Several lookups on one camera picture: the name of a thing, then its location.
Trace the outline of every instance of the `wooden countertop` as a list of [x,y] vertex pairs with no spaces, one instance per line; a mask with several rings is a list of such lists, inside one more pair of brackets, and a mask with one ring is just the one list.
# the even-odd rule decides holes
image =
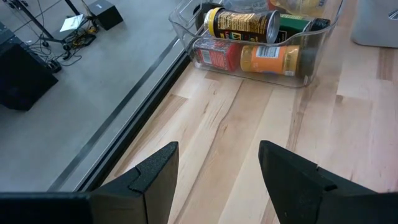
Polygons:
[[307,88],[189,65],[106,181],[178,141],[169,223],[278,223],[257,158],[264,139],[375,191],[398,190],[398,50],[350,41],[355,5]]

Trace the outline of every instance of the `black speaker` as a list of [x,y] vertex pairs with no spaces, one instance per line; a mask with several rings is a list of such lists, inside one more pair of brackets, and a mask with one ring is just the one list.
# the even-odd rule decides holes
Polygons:
[[105,30],[110,30],[123,21],[116,6],[106,0],[97,0],[90,4],[88,9],[95,16],[96,22]]
[[0,46],[0,104],[29,110],[58,80],[19,44]]

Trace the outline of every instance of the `concrete floor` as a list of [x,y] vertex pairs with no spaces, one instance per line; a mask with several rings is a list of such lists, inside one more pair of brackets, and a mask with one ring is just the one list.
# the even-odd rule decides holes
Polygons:
[[[72,13],[64,1],[39,1],[45,10],[45,27],[50,32],[59,29],[65,17]],[[124,19],[122,24],[109,31],[101,30],[89,47],[79,51],[78,55],[83,58],[56,74],[60,81],[30,111],[0,107],[1,191],[71,190],[62,187],[64,182],[54,186],[55,180],[175,38],[167,18],[179,0],[108,1],[115,4],[121,13]],[[28,3],[29,10],[41,21],[37,2],[28,0]],[[73,3],[84,12],[80,0],[73,0]],[[37,40],[29,25],[36,33],[40,31],[32,22],[22,26],[24,19],[26,16],[9,10],[0,1],[0,21],[11,30],[16,30],[20,39]],[[52,44],[52,49],[55,54],[62,52],[59,44]],[[157,74],[160,75],[148,79],[126,105],[122,112],[124,117],[115,119],[111,129],[108,128],[94,142],[90,153],[100,155],[103,152],[154,87],[161,72]]]

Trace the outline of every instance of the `clear plastic bin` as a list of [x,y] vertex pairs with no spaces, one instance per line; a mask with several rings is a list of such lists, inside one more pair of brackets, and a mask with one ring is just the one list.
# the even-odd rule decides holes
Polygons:
[[[327,0],[322,16],[322,18],[331,20],[331,25],[327,28],[295,34],[286,41],[278,44],[265,44],[242,40],[221,39],[208,35],[206,33],[207,28],[202,25],[203,15],[205,14],[203,11],[208,10],[205,9],[205,5],[203,5],[204,2],[211,1],[183,0],[169,16],[169,21],[172,23],[181,43],[197,68],[294,88],[307,86],[315,78],[324,46],[338,22],[344,4],[344,0]],[[220,69],[205,63],[204,58],[208,55],[205,55],[204,52],[202,52],[202,54],[198,53],[197,48],[197,45],[203,42],[217,42],[221,45],[234,44],[234,49],[229,52],[234,55],[233,59],[231,59],[232,61],[228,59],[227,62],[221,62],[229,64],[226,66],[227,68]],[[241,62],[241,57],[244,54],[247,56],[248,50],[258,49],[259,47],[285,48],[285,46],[290,46],[289,48],[291,49],[293,45],[300,47],[299,54],[297,55],[297,68],[293,74],[292,72],[275,73],[262,71],[258,73],[243,71],[243,68],[245,68],[247,64],[245,64],[246,62]]]

